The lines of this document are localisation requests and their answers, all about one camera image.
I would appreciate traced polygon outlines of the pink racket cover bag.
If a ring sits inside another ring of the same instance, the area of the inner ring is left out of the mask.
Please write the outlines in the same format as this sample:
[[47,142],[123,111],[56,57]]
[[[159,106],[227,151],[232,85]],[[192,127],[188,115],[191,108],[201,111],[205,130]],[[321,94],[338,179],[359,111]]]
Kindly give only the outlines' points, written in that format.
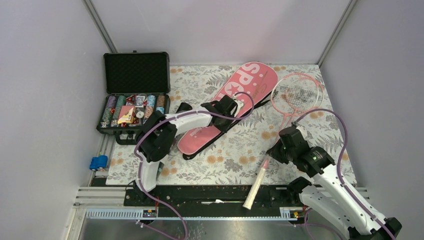
[[[207,110],[216,110],[220,115],[245,117],[250,110],[266,103],[265,98],[271,94],[277,82],[278,75],[272,67],[261,62],[248,62],[232,74],[211,103],[203,103],[201,106]],[[220,117],[216,120],[217,124],[197,127],[182,136],[177,148],[183,159],[193,159],[239,122]]]

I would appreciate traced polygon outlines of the black poker chip case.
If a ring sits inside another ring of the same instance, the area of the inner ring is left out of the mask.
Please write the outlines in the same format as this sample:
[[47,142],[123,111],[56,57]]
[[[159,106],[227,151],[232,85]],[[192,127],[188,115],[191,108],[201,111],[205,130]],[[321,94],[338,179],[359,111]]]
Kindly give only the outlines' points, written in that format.
[[[113,136],[120,145],[135,145],[141,131],[148,98],[153,109],[168,113],[170,108],[170,57],[165,51],[105,53],[103,55],[107,96],[96,125],[103,135]],[[135,106],[134,121],[118,125],[123,106]]]

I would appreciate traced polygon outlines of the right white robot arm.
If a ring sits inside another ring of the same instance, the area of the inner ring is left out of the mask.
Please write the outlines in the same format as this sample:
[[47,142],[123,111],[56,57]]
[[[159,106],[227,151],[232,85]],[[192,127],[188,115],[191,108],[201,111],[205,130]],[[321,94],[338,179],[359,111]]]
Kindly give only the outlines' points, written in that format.
[[295,126],[279,132],[279,140],[267,154],[280,163],[292,162],[298,170],[325,189],[327,197],[304,177],[287,186],[287,201],[304,204],[323,216],[348,240],[392,240],[402,224],[374,208],[342,174],[334,159],[321,147],[309,146]]

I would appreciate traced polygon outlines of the blue small block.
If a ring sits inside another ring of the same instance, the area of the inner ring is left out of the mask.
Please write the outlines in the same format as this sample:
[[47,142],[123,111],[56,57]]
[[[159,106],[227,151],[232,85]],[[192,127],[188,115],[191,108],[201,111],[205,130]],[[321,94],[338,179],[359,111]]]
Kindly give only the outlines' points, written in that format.
[[107,163],[108,163],[107,155],[95,156],[91,159],[89,169],[92,171],[104,169],[107,166]]

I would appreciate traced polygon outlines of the black shuttlecock tube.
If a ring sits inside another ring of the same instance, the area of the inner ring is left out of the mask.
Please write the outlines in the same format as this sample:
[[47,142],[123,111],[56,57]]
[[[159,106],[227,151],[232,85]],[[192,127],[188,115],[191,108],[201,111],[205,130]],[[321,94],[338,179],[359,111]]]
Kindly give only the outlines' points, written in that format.
[[181,102],[179,107],[176,110],[176,114],[187,112],[187,111],[190,111],[192,109],[193,109],[193,107],[190,104],[188,104],[186,102]]

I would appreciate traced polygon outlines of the playing card box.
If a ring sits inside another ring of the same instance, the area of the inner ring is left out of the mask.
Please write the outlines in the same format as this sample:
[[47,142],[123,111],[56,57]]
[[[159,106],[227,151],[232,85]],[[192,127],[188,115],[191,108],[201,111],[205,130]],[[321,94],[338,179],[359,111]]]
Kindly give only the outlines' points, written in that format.
[[117,124],[129,126],[133,123],[135,118],[135,106],[134,105],[124,105],[121,107]]

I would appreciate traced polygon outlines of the floral patterned table mat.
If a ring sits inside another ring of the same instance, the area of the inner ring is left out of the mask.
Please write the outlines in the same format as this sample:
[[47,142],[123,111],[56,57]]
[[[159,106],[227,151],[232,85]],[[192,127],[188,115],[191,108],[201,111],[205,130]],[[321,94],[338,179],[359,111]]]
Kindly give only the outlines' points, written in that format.
[[[236,65],[171,66],[170,112],[175,112],[182,102],[197,107],[210,101],[236,69]],[[343,139],[337,119],[327,112],[332,104],[326,91],[320,93],[317,102],[323,111],[313,112],[300,122],[307,130],[307,140],[313,147],[324,148],[335,160],[341,159],[343,175],[356,184],[348,154],[341,153]],[[183,159],[179,149],[173,146],[157,182],[161,185],[253,183],[266,151],[276,141],[283,118],[267,103],[193,159]]]

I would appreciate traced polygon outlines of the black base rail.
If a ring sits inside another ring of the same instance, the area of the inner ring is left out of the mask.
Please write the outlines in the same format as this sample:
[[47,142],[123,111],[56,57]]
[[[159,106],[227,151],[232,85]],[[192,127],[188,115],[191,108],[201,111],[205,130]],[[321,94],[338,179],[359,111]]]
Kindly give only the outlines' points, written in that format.
[[171,205],[183,218],[303,218],[307,206],[286,185],[262,185],[252,207],[243,207],[249,185],[158,185],[148,197],[135,184],[125,190],[124,206],[144,207],[156,211],[158,217],[175,217]]

